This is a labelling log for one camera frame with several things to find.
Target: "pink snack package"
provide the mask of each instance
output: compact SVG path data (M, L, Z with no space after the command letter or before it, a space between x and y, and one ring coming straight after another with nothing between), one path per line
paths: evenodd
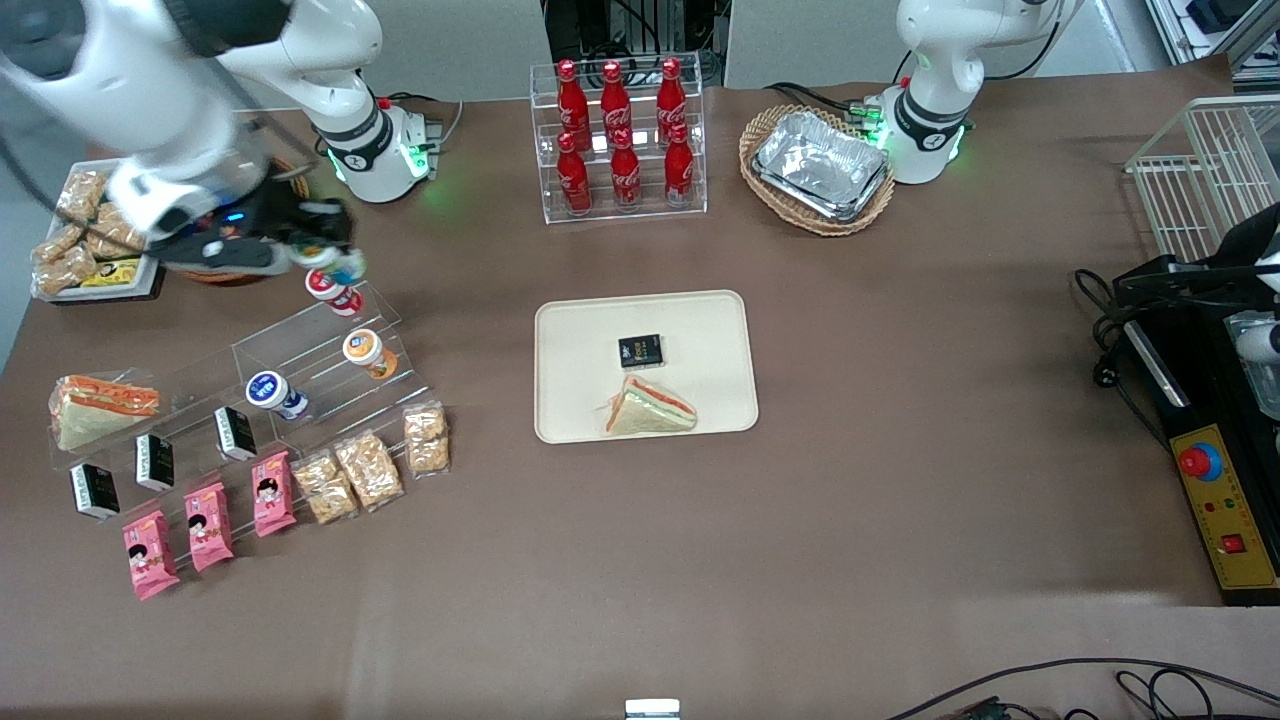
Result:
M125 525L124 547L129 552L129 578L138 600L146 600L178 582L164 512L156 510Z
M232 525L227 518L227 491L214 483L187 496L187 530L191 536L191 562L196 571L236 557L232 552Z
M253 465L253 529L261 538L293 523L293 473L285 450Z

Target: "red emergency stop button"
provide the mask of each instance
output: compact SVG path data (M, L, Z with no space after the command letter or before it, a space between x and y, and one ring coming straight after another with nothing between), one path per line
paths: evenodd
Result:
M1222 456L1212 445L1197 442L1178 454L1178 468L1206 483L1213 482L1222 477Z
M1238 552L1244 552L1244 538L1240 536L1222 536L1222 552L1228 555L1235 555Z

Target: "small black box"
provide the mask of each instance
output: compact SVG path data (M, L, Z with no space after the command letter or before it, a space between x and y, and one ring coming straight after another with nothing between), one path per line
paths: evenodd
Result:
M173 445L163 437L138 436L134 438L137 455L137 483L155 492L173 489Z
M218 450L223 455L232 460L251 460L257 455L253 428L243 413L232 407L219 407L214 410L214 421L218 423Z
M662 338L655 334L625 337L618 341L623 370L662 366Z
M81 515L106 520L120 511L110 470L88 462L72 468L72 491L76 492L76 511Z

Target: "brown table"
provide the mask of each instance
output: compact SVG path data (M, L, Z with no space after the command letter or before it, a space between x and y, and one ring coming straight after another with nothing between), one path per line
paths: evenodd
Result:
M438 182L358 208L370 277L454 410L454 471L375 515L246 541L251 557L146 603L119 536L49 470L50 384L196 360L302 307L300 279L32 304L0 387L0 707L563 719L675 696L695 720L877 717L1069 655L1275 688L1280 611L1216 606L1167 457L1089 380L1093 313L1069 290L1074 268L1149 251L1120 164L1229 91L1220 61L991 83L946 174L847 240L781 223L739 178L737 133L773 94L709 94L707 217L557 228L527 106L475 104ZM541 304L704 288L746 301L753 430L535 438ZM1101 667L991 689L1124 707Z

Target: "foil container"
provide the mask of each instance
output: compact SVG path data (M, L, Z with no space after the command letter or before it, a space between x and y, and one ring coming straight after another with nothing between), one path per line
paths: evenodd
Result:
M814 113L788 113L755 151L751 169L824 218L851 223L888 177L888 155Z

